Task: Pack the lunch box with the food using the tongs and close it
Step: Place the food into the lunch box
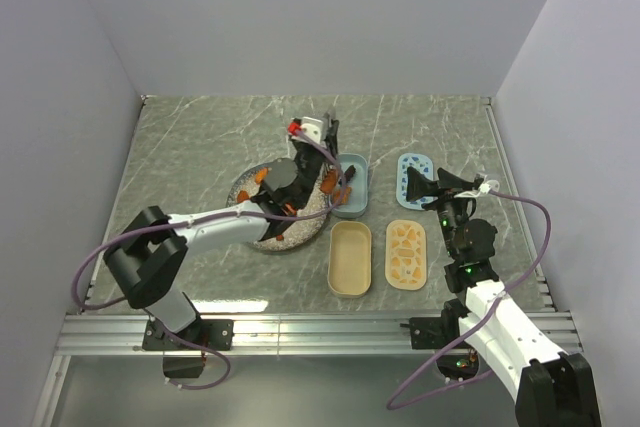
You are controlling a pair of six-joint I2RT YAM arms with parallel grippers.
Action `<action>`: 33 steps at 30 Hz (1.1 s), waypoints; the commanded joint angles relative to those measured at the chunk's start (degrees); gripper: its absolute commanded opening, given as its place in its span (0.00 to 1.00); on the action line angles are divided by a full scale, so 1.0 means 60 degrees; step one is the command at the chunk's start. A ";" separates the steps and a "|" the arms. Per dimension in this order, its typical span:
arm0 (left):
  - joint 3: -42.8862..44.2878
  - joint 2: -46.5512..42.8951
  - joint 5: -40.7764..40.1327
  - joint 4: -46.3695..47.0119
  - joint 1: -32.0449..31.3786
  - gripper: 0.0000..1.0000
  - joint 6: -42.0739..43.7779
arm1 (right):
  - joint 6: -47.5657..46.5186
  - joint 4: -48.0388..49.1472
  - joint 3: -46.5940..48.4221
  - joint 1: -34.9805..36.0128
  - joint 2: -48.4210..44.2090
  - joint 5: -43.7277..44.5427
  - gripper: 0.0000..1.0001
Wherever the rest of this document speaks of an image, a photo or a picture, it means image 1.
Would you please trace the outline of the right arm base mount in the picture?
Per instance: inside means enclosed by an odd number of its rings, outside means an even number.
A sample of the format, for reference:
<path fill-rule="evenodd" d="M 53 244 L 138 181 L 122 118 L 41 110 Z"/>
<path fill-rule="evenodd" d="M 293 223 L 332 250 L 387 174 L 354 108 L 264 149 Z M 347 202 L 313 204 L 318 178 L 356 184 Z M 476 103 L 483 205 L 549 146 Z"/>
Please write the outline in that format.
<path fill-rule="evenodd" d="M 458 320 L 467 313 L 468 309 L 458 299 L 453 299 L 444 304 L 439 317 L 411 317 L 400 327 L 408 330 L 413 350 L 438 351 L 459 337 Z M 451 381 L 475 377 L 480 367 L 478 354 L 465 342 L 457 345 L 456 349 L 462 349 L 463 352 L 449 352 L 436 361 L 438 372 Z"/>

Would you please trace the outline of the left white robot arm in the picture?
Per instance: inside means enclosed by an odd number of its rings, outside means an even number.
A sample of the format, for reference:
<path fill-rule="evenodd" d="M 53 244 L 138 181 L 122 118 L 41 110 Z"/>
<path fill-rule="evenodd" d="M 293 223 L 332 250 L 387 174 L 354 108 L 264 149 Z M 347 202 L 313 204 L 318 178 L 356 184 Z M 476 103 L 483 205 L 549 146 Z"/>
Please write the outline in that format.
<path fill-rule="evenodd" d="M 103 255 L 129 306 L 161 323 L 176 347 L 195 346 L 202 335 L 199 313 L 174 285 L 182 264 L 216 248 L 274 239 L 303 221 L 301 210 L 337 162 L 338 129 L 332 110 L 293 119 L 288 139 L 294 157 L 269 163 L 257 193 L 232 207 L 194 214 L 166 214 L 157 206 L 141 211 Z"/>

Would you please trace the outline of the black sea cucumber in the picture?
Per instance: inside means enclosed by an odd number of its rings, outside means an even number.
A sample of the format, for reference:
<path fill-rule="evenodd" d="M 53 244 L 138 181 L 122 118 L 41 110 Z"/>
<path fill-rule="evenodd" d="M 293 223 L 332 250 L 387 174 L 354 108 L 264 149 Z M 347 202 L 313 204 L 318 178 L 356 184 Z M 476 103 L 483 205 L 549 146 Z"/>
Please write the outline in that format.
<path fill-rule="evenodd" d="M 346 184 L 349 184 L 352 179 L 354 178 L 356 174 L 356 166 L 355 165 L 350 165 L 345 171 L 344 171 L 344 180 L 346 182 Z"/>

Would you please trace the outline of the orange fried cutlet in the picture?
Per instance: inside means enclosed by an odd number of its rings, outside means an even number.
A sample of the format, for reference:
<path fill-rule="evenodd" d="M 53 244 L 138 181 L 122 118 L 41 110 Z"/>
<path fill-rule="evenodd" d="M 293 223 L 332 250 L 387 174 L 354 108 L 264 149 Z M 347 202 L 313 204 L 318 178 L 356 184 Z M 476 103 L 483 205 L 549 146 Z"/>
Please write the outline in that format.
<path fill-rule="evenodd" d="M 344 189 L 336 188 L 332 193 L 332 204 L 333 205 L 345 205 L 349 201 L 350 194 L 352 192 L 351 186 L 346 186 Z"/>

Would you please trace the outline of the red-brown meat slab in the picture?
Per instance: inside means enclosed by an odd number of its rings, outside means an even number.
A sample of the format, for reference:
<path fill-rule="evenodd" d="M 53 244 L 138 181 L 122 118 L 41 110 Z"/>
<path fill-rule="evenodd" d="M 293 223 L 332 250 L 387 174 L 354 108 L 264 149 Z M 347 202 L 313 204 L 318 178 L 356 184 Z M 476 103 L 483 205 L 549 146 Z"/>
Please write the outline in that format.
<path fill-rule="evenodd" d="M 327 172 L 320 184 L 320 191 L 325 195 L 332 194 L 338 181 L 337 177 L 338 175 L 336 170 L 330 170 Z"/>

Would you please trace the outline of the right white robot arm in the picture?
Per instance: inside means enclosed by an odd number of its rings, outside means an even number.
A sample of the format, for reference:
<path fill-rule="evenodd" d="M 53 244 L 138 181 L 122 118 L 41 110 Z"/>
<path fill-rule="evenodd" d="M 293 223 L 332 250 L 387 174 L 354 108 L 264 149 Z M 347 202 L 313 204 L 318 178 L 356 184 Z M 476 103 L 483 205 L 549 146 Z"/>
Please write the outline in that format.
<path fill-rule="evenodd" d="M 503 283 L 491 265 L 497 228 L 475 215 L 477 200 L 496 196 L 499 184 L 482 175 L 466 181 L 444 169 L 430 180 L 407 170 L 405 197 L 428 198 L 437 214 L 451 263 L 445 280 L 453 299 L 438 317 L 412 317 L 405 328 L 415 350 L 434 350 L 435 364 L 451 350 L 470 347 L 507 388 L 520 426 L 598 426 L 593 372 L 580 353 L 554 343 L 511 296 L 519 280 Z"/>

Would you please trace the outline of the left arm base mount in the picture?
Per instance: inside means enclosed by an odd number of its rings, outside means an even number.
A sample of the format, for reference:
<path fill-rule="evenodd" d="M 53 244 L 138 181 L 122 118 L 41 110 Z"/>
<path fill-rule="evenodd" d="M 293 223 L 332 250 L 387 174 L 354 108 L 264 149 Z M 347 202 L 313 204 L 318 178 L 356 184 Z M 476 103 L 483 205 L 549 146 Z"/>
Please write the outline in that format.
<path fill-rule="evenodd" d="M 234 321 L 231 319 L 196 321 L 178 333 L 172 333 L 159 320 L 148 320 L 141 350 L 161 353 L 162 370 L 167 381 L 186 390 L 204 390 L 224 382 L 231 374 L 231 362 L 225 352 L 231 350 L 234 337 Z M 198 380 L 210 358 L 220 360 L 221 376 L 204 385 L 185 384 Z"/>

